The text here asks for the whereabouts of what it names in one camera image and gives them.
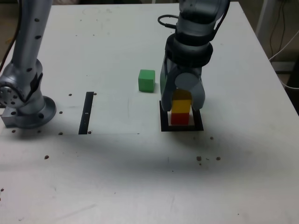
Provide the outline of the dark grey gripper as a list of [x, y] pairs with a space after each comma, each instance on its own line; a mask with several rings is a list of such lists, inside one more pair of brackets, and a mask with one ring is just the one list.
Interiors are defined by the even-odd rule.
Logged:
[[201, 78], [202, 68], [179, 66], [167, 57], [164, 58], [160, 72], [160, 92], [162, 109], [166, 112], [172, 108], [172, 95], [175, 89], [190, 92], [192, 107], [198, 111], [205, 102], [205, 91]]

